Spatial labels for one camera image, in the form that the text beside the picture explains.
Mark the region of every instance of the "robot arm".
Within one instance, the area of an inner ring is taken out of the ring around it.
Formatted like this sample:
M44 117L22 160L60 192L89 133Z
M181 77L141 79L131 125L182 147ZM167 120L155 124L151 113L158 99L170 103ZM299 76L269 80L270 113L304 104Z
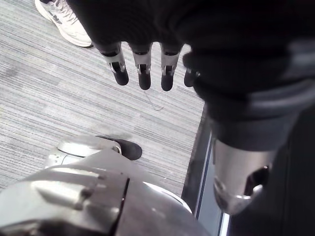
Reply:
M299 113L315 101L311 1L68 2L121 85L128 82L121 41L131 45L142 89L150 87L152 42L162 45L164 90L172 87L182 44L191 46L184 80L213 120L216 199L229 214L244 209Z

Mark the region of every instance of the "white sneaker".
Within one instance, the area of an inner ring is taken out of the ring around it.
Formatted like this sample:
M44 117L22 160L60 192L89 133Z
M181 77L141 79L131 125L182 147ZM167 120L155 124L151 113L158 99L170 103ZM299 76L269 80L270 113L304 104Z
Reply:
M80 47L91 46L90 37L66 0L49 1L47 4L35 0L35 6L43 17L57 26L60 34L67 41Z

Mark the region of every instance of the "gray carpet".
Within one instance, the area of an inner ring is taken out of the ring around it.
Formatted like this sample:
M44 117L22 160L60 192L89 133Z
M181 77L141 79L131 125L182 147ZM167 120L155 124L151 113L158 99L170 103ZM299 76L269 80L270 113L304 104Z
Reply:
M162 91L158 44L146 92L124 51L130 82L121 87L95 48L66 42L32 0L0 1L0 188L40 170L62 137L104 134L138 143L138 164L181 194L203 102L184 86L181 61Z

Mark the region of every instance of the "black glove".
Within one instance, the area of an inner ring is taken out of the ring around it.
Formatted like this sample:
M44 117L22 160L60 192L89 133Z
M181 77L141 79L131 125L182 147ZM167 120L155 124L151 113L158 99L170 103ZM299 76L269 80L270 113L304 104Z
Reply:
M184 43L186 84L194 85L214 120L213 133L245 150L273 150L298 114L315 101L315 3L311 0L68 0L116 80L128 82L120 42L138 58L150 87L151 43L176 60ZM173 64L165 59L164 90Z

